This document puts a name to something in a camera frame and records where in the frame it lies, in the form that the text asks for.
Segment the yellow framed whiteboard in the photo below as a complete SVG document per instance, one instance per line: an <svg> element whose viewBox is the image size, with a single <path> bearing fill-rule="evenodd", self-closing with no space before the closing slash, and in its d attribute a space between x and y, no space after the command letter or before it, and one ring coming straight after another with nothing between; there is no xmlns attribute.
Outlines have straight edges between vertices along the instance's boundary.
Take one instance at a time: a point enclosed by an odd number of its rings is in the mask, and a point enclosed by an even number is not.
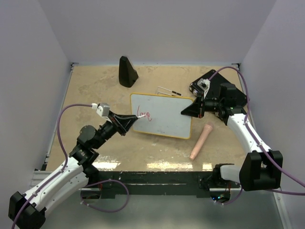
<svg viewBox="0 0 305 229"><path fill-rule="evenodd" d="M193 99L181 96L156 94L130 94L133 115L142 116L133 125L133 131L151 135L189 139L192 118L181 111L191 105Z"/></svg>

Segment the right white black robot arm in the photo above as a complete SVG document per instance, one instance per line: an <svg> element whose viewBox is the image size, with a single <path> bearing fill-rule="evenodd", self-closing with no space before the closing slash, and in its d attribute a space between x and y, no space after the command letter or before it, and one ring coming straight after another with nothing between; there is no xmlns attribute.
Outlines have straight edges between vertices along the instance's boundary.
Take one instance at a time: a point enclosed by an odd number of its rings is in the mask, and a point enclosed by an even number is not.
<svg viewBox="0 0 305 229"><path fill-rule="evenodd" d="M213 112L236 135L246 152L241 167L233 164L219 164L214 168L213 184L224 187L229 181L240 184L245 191L271 190L280 187L283 156L280 151L272 150L259 137L248 120L243 105L237 102L237 88L231 83L219 86L219 95L207 99L208 80L198 85L202 88L195 101L181 111L182 115L202 118L205 112Z"/></svg>

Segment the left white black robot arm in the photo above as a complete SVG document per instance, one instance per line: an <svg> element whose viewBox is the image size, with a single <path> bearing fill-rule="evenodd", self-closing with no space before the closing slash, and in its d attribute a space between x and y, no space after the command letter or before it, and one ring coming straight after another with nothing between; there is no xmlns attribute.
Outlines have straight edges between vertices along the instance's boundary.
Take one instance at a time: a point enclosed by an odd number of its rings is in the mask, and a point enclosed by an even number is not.
<svg viewBox="0 0 305 229"><path fill-rule="evenodd" d="M71 194L85 186L98 184L98 169L93 162L100 148L114 134L124 136L138 120L135 115L110 113L98 129L86 125L80 130L76 146L65 161L35 187L10 197L8 216L12 226L20 229L39 229L55 208Z"/></svg>

